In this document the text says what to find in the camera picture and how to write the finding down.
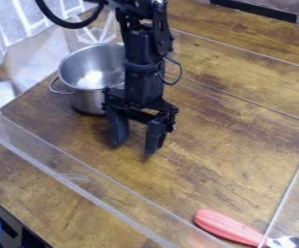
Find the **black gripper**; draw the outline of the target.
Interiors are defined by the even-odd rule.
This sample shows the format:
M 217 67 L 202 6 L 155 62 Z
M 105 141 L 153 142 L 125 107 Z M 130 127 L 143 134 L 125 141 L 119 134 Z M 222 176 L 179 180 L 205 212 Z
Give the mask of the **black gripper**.
M 165 79 L 165 60 L 151 64 L 125 63 L 125 86 L 106 88 L 103 110 L 107 113 L 109 138 L 118 147 L 130 137 L 130 121 L 149 126 L 146 156 L 163 146 L 167 132 L 175 128 L 179 109 L 163 99 L 165 85 L 174 85 Z

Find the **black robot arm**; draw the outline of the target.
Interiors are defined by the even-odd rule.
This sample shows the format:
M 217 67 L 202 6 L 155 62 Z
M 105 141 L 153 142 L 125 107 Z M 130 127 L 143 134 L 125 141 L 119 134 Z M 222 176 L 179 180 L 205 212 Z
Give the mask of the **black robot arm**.
M 163 146 L 175 128 L 179 109 L 163 99 L 171 84 L 165 79 L 174 36 L 169 28 L 167 0 L 111 0 L 125 44 L 125 86 L 105 89 L 109 137 L 119 146 L 130 137 L 130 122 L 149 126 L 145 154 Z

